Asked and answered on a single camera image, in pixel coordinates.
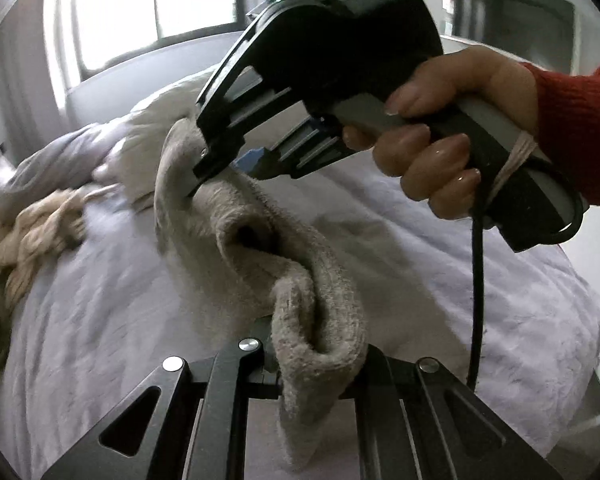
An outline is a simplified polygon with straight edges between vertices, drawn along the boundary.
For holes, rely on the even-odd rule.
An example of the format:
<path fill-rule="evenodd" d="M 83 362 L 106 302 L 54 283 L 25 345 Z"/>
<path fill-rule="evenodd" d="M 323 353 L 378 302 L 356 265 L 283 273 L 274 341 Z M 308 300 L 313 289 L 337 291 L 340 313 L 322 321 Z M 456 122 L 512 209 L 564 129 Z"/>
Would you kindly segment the red sweater right forearm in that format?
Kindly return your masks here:
<path fill-rule="evenodd" d="M 600 67 L 588 76 L 533 65 L 527 70 L 538 92 L 540 149 L 590 204 L 600 206 Z"/>

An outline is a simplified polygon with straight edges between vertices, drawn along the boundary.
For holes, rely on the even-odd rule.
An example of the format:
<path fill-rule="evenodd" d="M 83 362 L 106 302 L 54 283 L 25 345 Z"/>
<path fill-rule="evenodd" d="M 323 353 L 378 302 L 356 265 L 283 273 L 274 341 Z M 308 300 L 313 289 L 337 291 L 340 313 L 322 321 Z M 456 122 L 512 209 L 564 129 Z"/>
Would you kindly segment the right hand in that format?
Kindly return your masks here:
<path fill-rule="evenodd" d="M 419 65 L 389 96 L 386 113 L 407 119 L 428 116 L 465 93 L 478 94 L 521 130 L 535 133 L 538 98 L 532 73 L 527 66 L 481 46 Z M 438 218 L 454 220 L 470 214 L 481 174 L 468 167 L 470 139 L 459 128 L 435 141 L 430 127 L 423 124 L 407 124 L 380 136 L 347 126 L 343 141 L 351 150 L 371 150 L 379 170 L 398 178 L 406 197 L 426 200 Z"/>

